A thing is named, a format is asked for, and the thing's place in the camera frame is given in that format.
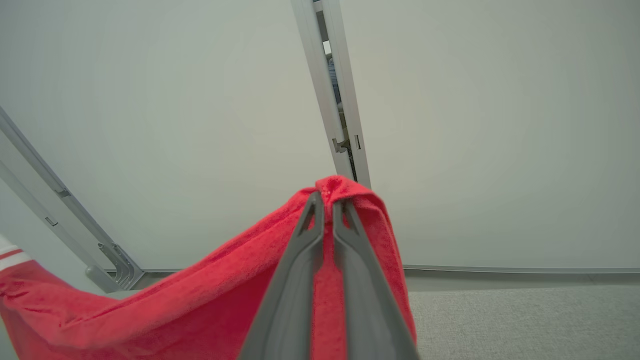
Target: red fabric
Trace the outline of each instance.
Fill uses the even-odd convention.
[[[314,279],[312,358],[346,358],[342,277],[333,262],[332,204],[354,205],[402,311],[415,326],[384,203],[331,176],[197,264],[124,300],[76,290],[27,261],[0,272],[0,314],[20,359],[235,359],[309,194],[325,204],[324,264]]]

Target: gray textured surface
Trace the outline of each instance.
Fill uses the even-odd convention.
[[[640,287],[413,292],[423,359],[640,359]]]

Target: red cloth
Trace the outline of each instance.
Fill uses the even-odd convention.
[[[352,197],[415,341],[384,203],[344,177],[319,180],[197,264],[124,300],[76,290],[35,261],[0,272],[0,314],[20,359],[235,359],[309,194],[325,204],[324,264],[314,279],[312,358],[346,358],[332,204]]]

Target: whiteboard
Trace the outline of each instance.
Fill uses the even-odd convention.
[[[341,1],[403,263],[640,267],[640,3]]]
[[[145,270],[335,173],[290,0],[0,5],[0,104]]]

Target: fold in red towel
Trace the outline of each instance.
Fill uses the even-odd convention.
[[[314,278],[312,358],[346,358],[332,204],[353,203],[415,341],[400,256],[384,203],[344,177],[319,180],[197,264],[124,300],[76,290],[15,249],[0,267],[0,314],[20,359],[235,359],[308,196],[325,205],[324,263]]]

